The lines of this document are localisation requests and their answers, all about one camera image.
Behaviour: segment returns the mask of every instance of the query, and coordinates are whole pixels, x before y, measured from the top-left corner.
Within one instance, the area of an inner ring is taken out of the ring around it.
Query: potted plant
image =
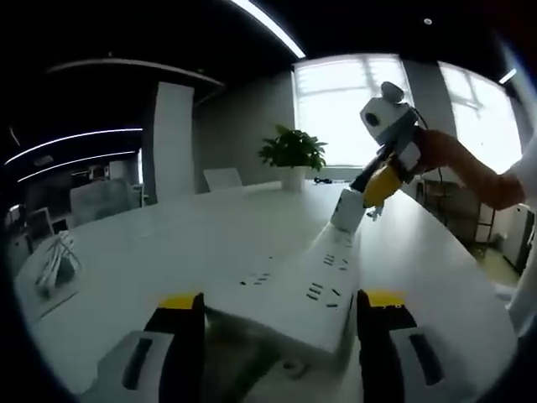
[[[258,152],[264,163],[279,167],[282,189],[301,191],[304,188],[305,172],[309,168],[320,170],[326,165],[323,158],[326,143],[317,141],[300,130],[291,130],[276,125],[278,137],[263,139],[266,143]]]

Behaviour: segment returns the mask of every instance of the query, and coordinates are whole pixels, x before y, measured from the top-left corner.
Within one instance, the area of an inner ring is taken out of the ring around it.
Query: white wall
[[[195,193],[193,95],[193,88],[159,83],[153,126],[154,179],[159,202]]]
[[[295,126],[291,73],[258,80],[223,92],[194,110],[196,189],[208,191],[204,169],[237,168],[244,185],[278,178],[258,157],[274,126]]]

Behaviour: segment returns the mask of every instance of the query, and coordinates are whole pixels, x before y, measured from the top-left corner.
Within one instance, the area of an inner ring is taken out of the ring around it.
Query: white tabletop
[[[344,186],[309,184],[302,194],[274,183],[248,186],[71,230],[86,271],[76,296],[30,324],[45,359],[71,391],[85,390],[98,360],[125,334],[143,329],[164,296],[214,290],[209,286],[305,250]],[[418,324],[433,329],[462,359],[468,381],[479,390],[489,386],[508,363],[516,338],[475,259],[401,191],[387,200],[376,222],[364,218],[360,231],[361,287],[404,292]],[[16,279],[23,306],[45,248],[30,256]],[[347,374],[326,388],[333,400],[359,393],[354,355]],[[311,382],[318,384],[321,376],[322,370],[312,371]]]

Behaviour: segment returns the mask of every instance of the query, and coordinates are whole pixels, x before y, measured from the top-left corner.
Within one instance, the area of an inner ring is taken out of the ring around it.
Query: white column
[[[195,193],[193,95],[193,88],[159,83],[153,127],[154,179],[159,202]]]

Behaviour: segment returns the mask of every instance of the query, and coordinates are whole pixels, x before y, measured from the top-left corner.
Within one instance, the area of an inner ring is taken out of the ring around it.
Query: floor
[[[485,253],[481,249],[475,249],[472,256],[491,281],[511,287],[515,287],[519,282],[519,275],[513,266],[496,249],[487,249]]]

